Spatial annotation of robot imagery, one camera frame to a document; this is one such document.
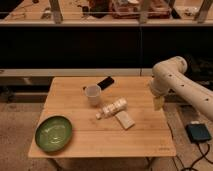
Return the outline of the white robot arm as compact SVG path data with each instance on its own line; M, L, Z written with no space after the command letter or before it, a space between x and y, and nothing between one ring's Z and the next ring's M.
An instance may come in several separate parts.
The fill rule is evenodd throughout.
M153 78L149 82L155 97L165 96L170 89L213 122L213 91L187 78L187 62L176 56L156 63L152 68Z

